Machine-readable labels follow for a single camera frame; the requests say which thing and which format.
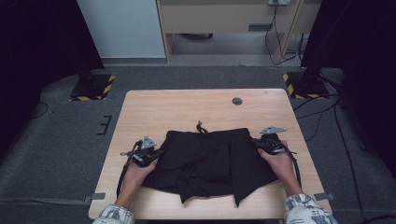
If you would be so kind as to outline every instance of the black base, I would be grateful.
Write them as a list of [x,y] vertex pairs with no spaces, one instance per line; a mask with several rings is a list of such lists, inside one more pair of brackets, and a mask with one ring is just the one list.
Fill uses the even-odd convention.
[[288,84],[290,96],[299,98],[329,97],[329,92],[321,80],[316,80],[310,85],[303,86],[301,83],[303,74],[304,72],[287,73],[288,79],[285,81]]
[[70,94],[71,99],[77,99],[78,97],[96,98],[102,99],[106,94],[105,90],[108,86],[108,82],[112,75],[92,75],[94,83],[90,87],[85,87],[81,80],[78,81],[72,93]]

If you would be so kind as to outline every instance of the patterned sleeve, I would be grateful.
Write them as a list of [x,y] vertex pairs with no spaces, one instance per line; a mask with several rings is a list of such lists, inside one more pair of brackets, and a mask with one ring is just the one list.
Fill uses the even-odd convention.
[[287,224],[338,224],[329,211],[319,207],[307,194],[289,196],[285,204]]
[[110,204],[92,224],[134,224],[134,215],[124,207]]

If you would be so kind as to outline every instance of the yellow and black hazard tape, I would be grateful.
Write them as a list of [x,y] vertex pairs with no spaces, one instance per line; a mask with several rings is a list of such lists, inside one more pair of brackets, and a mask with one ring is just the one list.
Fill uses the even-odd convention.
[[114,79],[116,76],[109,76],[107,84],[103,90],[103,93],[100,95],[80,95],[80,96],[75,96],[75,97],[70,97],[71,101],[90,101],[90,100],[104,100],[106,99],[108,92],[111,89],[111,86],[113,85]]
[[288,74],[283,74],[283,80],[286,83],[286,87],[288,88],[288,92],[291,99],[327,99],[329,95],[320,95],[320,94],[297,94],[294,91],[294,88],[290,82]]

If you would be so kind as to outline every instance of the wooden table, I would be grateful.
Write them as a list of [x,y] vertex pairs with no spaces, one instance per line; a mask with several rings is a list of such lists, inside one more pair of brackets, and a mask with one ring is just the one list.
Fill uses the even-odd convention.
[[[242,99],[242,104],[233,104],[234,97]],[[121,152],[131,150],[144,135],[156,141],[156,148],[159,148],[167,131],[197,132],[195,126],[199,120],[210,132],[248,128],[255,138],[259,138],[259,131],[268,126],[287,128],[278,135],[287,140],[290,150],[298,153],[295,157],[304,192],[311,196],[324,192],[284,90],[129,91],[96,188],[96,193],[104,192],[106,197],[92,201],[90,217],[98,217],[106,205],[116,201],[116,188],[126,160],[120,156]],[[239,207],[233,195],[209,199],[194,197],[181,203],[177,194],[141,188],[131,210],[136,219],[283,218],[285,198],[279,181],[255,190]],[[318,204],[332,211],[327,200]]]

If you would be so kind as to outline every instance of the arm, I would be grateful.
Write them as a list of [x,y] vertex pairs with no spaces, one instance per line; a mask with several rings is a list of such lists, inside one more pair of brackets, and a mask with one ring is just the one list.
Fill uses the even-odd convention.
[[108,205],[93,224],[132,224],[134,216],[129,211],[132,198],[142,185],[146,176],[154,170],[157,161],[153,161],[148,167],[140,168],[135,163],[129,165],[122,182],[120,195],[114,204]]
[[287,153],[272,156],[262,149],[258,151],[260,156],[268,161],[285,188],[287,196],[285,222],[287,224],[338,223],[331,213],[319,207],[309,195],[303,193],[294,175],[291,158]]

